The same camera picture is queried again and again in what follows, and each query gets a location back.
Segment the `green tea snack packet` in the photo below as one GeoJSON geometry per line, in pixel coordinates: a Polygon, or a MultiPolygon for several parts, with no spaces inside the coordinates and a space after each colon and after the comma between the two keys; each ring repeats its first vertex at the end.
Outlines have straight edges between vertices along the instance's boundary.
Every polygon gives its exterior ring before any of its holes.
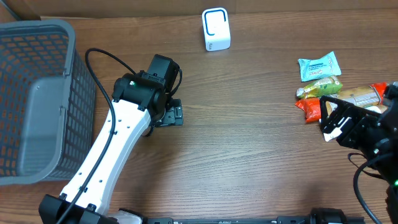
{"type": "Polygon", "coordinates": [[[296,91],[296,97],[300,99],[317,98],[324,95],[332,95],[338,93],[343,87],[343,84],[337,79],[335,75],[321,78],[299,88],[296,91]]]}

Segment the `white tube with gold cap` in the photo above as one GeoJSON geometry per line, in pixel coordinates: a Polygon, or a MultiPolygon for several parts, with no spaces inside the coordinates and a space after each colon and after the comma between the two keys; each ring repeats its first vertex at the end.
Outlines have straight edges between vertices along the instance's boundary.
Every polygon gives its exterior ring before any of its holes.
{"type": "MultiPolygon", "coordinates": [[[[364,110],[366,112],[375,112],[377,114],[382,114],[387,110],[387,106],[384,105],[375,105],[375,106],[368,106],[365,107],[364,110]]],[[[337,138],[339,135],[343,133],[343,125],[346,124],[348,121],[350,121],[352,117],[347,117],[347,118],[340,118],[337,122],[337,124],[333,124],[331,127],[331,131],[329,132],[324,132],[323,131],[323,136],[326,142],[337,138]]]]}

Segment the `orange spaghetti packet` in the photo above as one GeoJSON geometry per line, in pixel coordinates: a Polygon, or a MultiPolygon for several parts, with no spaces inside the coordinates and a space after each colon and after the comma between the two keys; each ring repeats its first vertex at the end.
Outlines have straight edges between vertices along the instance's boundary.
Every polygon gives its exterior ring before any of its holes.
{"type": "MultiPolygon", "coordinates": [[[[347,101],[361,108],[367,108],[382,104],[383,94],[386,87],[386,82],[374,83],[368,86],[339,91],[338,93],[328,96],[347,101]]],[[[320,96],[303,98],[295,102],[295,106],[305,113],[305,121],[307,123],[321,119],[320,98],[320,96]]]]}

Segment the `mint green wipes packet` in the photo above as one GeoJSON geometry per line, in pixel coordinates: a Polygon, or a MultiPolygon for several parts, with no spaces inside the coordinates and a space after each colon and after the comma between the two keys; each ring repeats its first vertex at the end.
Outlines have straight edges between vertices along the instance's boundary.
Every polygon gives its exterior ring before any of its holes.
{"type": "Polygon", "coordinates": [[[298,64],[300,67],[301,82],[318,80],[332,75],[340,76],[342,74],[334,51],[319,59],[310,60],[300,58],[298,59],[298,64]]]}

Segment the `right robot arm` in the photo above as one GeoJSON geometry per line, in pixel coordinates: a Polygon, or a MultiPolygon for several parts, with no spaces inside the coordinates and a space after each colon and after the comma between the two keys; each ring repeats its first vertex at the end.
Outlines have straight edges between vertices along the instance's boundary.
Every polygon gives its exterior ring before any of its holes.
{"type": "Polygon", "coordinates": [[[387,110],[383,113],[360,108],[344,100],[320,98],[320,129],[331,134],[343,147],[362,152],[366,162],[353,177],[353,189],[364,211],[374,223],[381,221],[371,211],[359,191],[359,176],[369,167],[378,171],[375,177],[388,183],[386,210],[392,223],[397,223],[397,82],[384,91],[387,110]]]}

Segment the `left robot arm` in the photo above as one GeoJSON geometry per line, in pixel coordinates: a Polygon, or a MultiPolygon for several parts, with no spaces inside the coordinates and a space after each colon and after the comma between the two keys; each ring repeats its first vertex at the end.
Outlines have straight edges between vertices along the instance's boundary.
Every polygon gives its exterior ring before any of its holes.
{"type": "Polygon", "coordinates": [[[180,99],[173,98],[182,70],[171,58],[156,54],[148,70],[118,78],[109,112],[86,159],[58,197],[46,195],[39,205],[43,223],[145,223],[135,212],[109,215],[116,182],[140,137],[156,127],[181,126],[180,99]]]}

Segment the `white barcode scanner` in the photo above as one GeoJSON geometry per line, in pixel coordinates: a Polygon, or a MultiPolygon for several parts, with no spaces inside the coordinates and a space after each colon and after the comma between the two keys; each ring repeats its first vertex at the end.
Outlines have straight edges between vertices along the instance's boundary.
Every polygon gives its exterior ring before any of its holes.
{"type": "Polygon", "coordinates": [[[230,48],[228,12],[223,7],[206,9],[202,15],[205,48],[208,52],[230,48]]]}

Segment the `grey plastic shopping basket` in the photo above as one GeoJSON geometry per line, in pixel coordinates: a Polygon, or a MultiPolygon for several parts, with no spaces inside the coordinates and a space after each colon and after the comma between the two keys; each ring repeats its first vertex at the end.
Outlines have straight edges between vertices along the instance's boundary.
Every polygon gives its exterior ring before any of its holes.
{"type": "Polygon", "coordinates": [[[93,139],[96,85],[60,19],[1,25],[1,184],[71,179],[93,139]]]}

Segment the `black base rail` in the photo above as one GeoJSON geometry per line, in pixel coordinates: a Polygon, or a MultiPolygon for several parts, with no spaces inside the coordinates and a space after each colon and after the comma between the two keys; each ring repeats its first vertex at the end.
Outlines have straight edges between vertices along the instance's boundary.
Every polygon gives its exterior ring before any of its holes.
{"type": "Polygon", "coordinates": [[[316,223],[355,223],[365,224],[362,217],[349,217],[347,221],[317,221],[314,216],[279,216],[270,218],[243,218],[243,219],[180,219],[147,218],[145,224],[316,224],[316,223]]]}

